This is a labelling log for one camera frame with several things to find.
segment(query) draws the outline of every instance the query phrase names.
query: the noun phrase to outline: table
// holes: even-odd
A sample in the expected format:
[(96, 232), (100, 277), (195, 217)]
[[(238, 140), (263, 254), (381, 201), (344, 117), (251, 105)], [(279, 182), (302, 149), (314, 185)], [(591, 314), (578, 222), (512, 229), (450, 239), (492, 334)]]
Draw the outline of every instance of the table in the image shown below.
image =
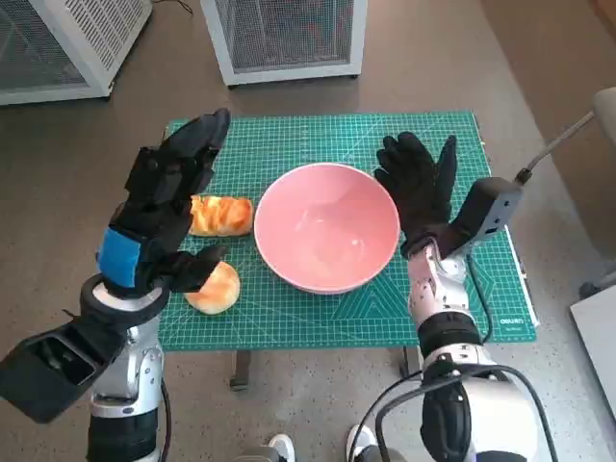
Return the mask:
[[(167, 135), (185, 120), (172, 121)], [(452, 197), (457, 213), (477, 177), (489, 176), (481, 138), (471, 112), (360, 114), (234, 118), (215, 163), (207, 193), (251, 198), (258, 204), (281, 174), (314, 162), (350, 164), (372, 172), (385, 135), (414, 132), (433, 155), (450, 134), (458, 138), (458, 172)], [(239, 301), (208, 317), (173, 295), (162, 314), (160, 338), (166, 351), (235, 350), (241, 372), (248, 352), (274, 348), (401, 347), (418, 343), (408, 315), (406, 262), (397, 253), (371, 283), (343, 295), (312, 295), (278, 278), (265, 265), (252, 236), (198, 238), (182, 248), (225, 244), (225, 261), (242, 279)], [(480, 284), (494, 317), (493, 342), (535, 340), (536, 318), (508, 231), (475, 251)], [(486, 322), (475, 289), (467, 280), (471, 309), (479, 329)]]

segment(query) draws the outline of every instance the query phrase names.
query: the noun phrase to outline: blue band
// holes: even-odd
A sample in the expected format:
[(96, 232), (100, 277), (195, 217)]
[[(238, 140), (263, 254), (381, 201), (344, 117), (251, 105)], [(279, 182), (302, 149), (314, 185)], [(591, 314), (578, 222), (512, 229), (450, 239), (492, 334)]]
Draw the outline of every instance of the blue band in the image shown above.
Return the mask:
[(134, 288), (140, 253), (140, 243), (107, 228), (98, 251), (98, 269), (118, 286)]

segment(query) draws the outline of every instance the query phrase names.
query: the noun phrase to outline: white sneaker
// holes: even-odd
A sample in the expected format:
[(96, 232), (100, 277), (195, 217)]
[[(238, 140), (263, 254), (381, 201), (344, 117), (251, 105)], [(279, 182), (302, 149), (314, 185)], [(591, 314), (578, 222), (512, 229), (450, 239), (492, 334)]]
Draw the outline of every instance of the white sneaker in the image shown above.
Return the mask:
[[(347, 462), (350, 445), (353, 444), (353, 438), (355, 438), (355, 433), (357, 433), (358, 429), (359, 425), (354, 425), (348, 432), (348, 437), (346, 437), (345, 462)], [(364, 450), (366, 446), (376, 446), (376, 437), (374, 436), (374, 433), (372, 433), (372, 430), (370, 430), (367, 426), (364, 425), (362, 427), (362, 431), (359, 433), (359, 438), (357, 438), (357, 445), (355, 445), (355, 452), (353, 453), (353, 458), (361, 454), (362, 450)]]
[(276, 451), (283, 456), (287, 462), (295, 462), (295, 448), (293, 447), (293, 441), (288, 435), (280, 433), (269, 440), (268, 446), (276, 449)]

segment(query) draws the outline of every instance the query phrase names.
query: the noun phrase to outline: gray floor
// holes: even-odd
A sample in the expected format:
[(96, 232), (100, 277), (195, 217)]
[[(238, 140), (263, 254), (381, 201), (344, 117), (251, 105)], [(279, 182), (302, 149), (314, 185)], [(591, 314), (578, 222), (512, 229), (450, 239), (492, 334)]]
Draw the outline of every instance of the gray floor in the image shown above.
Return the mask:
[[(0, 110), (0, 351), (64, 321), (94, 273), (94, 250), (137, 149), (167, 121), (218, 106), (235, 115), (367, 111), (475, 111), (495, 174), (511, 176), (542, 139), (475, 0), (372, 0), (364, 71), (357, 81), (270, 84), (227, 91), (203, 18), (176, 5), (155, 16), (122, 69), (109, 102)], [(525, 371), (544, 397), (561, 460), (616, 460), (614, 425), (571, 323), (579, 283), (603, 267), (553, 165), (537, 169), (511, 226), (541, 320), (532, 345), (491, 346)], [(254, 388), (229, 393), (228, 353), (167, 357), (173, 400), (170, 460), (224, 461), (286, 431), (302, 460), (343, 460), (347, 429), (397, 378), (384, 349), (263, 352)], [(429, 460), (419, 438), (420, 404), (387, 424), (409, 460)], [(0, 404), (7, 461), (82, 460), (83, 402), (54, 424), (36, 426)], [(536, 460), (548, 460), (541, 440)]]

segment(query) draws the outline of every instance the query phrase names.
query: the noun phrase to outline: bread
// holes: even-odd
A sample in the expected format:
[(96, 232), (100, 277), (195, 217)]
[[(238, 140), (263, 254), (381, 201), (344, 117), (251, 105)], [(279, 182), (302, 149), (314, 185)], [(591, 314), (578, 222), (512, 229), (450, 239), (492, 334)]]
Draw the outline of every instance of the bread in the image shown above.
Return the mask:
[(228, 263), (220, 262), (199, 292), (184, 294), (189, 304), (206, 315), (231, 308), (240, 297), (240, 276)]
[(241, 236), (252, 228), (253, 207), (249, 199), (192, 197), (192, 226), (195, 236)]

